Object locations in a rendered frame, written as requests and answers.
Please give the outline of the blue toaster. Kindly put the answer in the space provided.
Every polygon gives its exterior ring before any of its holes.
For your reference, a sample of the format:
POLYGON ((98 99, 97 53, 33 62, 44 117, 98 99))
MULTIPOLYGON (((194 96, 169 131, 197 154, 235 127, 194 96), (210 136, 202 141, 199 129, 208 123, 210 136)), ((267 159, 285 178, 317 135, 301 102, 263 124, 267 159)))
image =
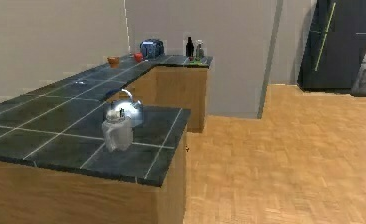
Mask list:
POLYGON ((144 59, 155 59, 164 54, 164 45, 160 39, 146 39, 140 43, 140 52, 144 59))

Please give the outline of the black bottle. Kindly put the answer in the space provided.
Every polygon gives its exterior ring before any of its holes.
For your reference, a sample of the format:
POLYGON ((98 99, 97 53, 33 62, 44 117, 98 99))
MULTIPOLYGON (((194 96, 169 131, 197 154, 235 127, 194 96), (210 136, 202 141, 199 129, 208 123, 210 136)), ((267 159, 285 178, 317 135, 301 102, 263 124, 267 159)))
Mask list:
POLYGON ((187 37, 186 43, 186 57, 193 57, 194 53, 194 44, 192 42, 192 38, 189 36, 187 37))

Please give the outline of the shiny silver kettle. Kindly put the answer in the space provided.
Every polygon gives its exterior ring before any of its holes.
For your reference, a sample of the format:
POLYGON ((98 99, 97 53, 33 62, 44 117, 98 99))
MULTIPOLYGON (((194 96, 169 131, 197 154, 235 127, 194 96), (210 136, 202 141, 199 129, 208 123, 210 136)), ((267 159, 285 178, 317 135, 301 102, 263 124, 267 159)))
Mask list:
POLYGON ((113 111, 120 114, 120 110, 124 110, 124 116, 131 119, 132 127, 139 126, 144 121, 143 104, 140 100, 135 101, 132 93, 126 89, 121 89, 126 94, 125 99, 112 101, 106 108, 105 116, 111 115, 113 111))

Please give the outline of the wooden counter with tiled top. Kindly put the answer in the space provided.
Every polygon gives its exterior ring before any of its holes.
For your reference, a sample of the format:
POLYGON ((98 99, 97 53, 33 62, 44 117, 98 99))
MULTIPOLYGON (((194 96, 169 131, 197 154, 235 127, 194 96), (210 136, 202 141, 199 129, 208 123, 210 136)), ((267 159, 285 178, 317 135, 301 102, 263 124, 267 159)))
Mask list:
POLYGON ((189 61, 124 56, 0 103, 0 224, 184 224, 186 134, 203 128, 212 59, 189 61), (123 88, 144 121, 109 152, 101 125, 123 88))

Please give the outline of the clear glass bottle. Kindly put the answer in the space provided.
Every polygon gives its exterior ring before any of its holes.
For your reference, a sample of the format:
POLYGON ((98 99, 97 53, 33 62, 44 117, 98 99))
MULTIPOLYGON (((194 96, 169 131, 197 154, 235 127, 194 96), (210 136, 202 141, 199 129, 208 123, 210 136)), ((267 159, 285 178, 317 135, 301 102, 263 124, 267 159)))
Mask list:
POLYGON ((196 46, 196 60, 201 60, 204 57, 204 50, 202 48, 203 40, 197 40, 196 46))

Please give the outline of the black fridge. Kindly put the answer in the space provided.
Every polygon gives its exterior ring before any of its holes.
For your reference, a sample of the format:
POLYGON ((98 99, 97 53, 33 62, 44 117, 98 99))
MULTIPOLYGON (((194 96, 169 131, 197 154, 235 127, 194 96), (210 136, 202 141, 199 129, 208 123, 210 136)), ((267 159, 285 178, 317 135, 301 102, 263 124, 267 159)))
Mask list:
POLYGON ((317 0, 297 84, 350 90, 366 54, 366 0, 317 0))

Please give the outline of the grey bin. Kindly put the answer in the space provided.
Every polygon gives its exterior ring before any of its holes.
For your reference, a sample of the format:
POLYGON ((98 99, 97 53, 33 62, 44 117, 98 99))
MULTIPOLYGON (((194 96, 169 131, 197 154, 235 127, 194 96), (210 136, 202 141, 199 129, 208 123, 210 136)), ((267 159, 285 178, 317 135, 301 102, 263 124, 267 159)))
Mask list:
POLYGON ((366 97, 366 63, 359 69, 357 79, 351 89, 353 96, 366 97))

